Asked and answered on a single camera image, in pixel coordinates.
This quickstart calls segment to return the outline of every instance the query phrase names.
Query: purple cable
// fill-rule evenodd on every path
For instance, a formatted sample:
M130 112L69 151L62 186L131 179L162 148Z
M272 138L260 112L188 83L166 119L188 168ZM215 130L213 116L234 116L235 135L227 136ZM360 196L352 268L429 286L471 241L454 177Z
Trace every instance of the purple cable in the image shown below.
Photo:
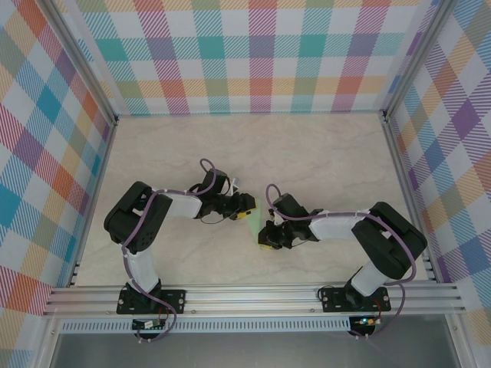
M282 193L279 190L279 187L276 184L268 184L266 186L266 201L268 201L269 207L283 217L286 220L291 220L291 221L305 221L305 220L312 220L312 219L322 219L322 218L327 218L327 217L337 217L337 216L354 216L354 217L365 217L367 219L370 219L372 221L375 221L377 224L385 228L390 235L394 237L394 239L397 240L399 245L402 247L404 250L404 253L406 253L406 256L409 258L409 262L411 263L411 275L408 278L402 279L402 280L397 280L397 281L391 281L391 282L386 282L386 286L394 286L394 285L399 285L400 290L402 291L402 299L400 301L400 306L397 309L396 314L394 315L394 318L387 324L384 329L379 330L375 333L373 333L371 336L380 336L400 315L400 312L402 311L402 308L404 307L404 303L406 301L406 289L404 288L403 284L409 281L412 281L416 277L416 261L414 260L413 255L411 254L409 248L407 245L404 243L404 241L400 238L400 236L389 226L387 225L384 221L382 221L379 217L373 216L370 213L366 212L356 212L356 211L346 211L346 212L329 212L329 213L323 213L321 215L312 215L312 216L305 216L305 217L290 217L287 215L282 214L276 207L273 205L271 199L269 198L269 189L270 188L275 188L276 191L278 192L278 195L280 196Z
M133 274L131 273L131 270L130 270L130 265L128 263L128 245L131 243L131 241L134 239L134 237L137 235L137 233L139 232L143 222L145 221L145 218L147 217L147 213L148 213L148 210L150 208L150 206L152 205L152 202L153 200L155 199L156 196L158 196L159 194L165 194L165 193L172 193L172 194L180 194L180 195L183 195L183 196L200 196L202 195L203 193L206 193L208 192L214 185L215 185L215 181L216 181L216 169L215 169L215 166L213 165L213 163L209 160L209 159L201 159L199 161L199 164L201 165L201 167L203 168L203 170L205 171L208 171L206 170L206 167L203 165L203 162L207 162L211 165L211 170L213 170L213 180L211 182L211 184L208 186L208 188L200 191L200 192L196 192L196 193L193 193L193 192L188 192L188 191L185 191L185 192L182 192L180 190L172 190L172 189L159 189L159 190L156 190L155 192L152 193L152 195L149 197L148 199L148 202L147 204L145 205L145 209L143 210L143 213L141 214L141 217L140 217L140 220L138 221L137 223L137 226L135 226L135 229L131 232L130 236L126 239L126 241L123 243L123 245L121 245L121 251L123 252L123 262L124 262L124 269L126 270L126 273L128 274L128 277L130 278L130 281L133 282L133 286L143 295L145 295L146 297L148 297L149 299L151 299L152 301L156 301L158 304L162 304L165 308L167 308L168 310L170 310L173 314L173 321L171 323L171 325L169 326L169 328L167 328L167 330L165 330L164 332L162 333L159 333L156 337L154 337L153 339L143 339L141 336L140 336L140 330L137 331L137 336L140 338L140 341L145 341L146 343L151 343L153 341L157 341L157 340L160 340L161 338L163 338L164 336L166 336L175 326L176 324L176 320L177 320L177 312L176 310L172 307L172 305L166 303L165 301L162 301L160 300L158 297L154 297L153 295L150 295L149 293L147 293L133 278Z

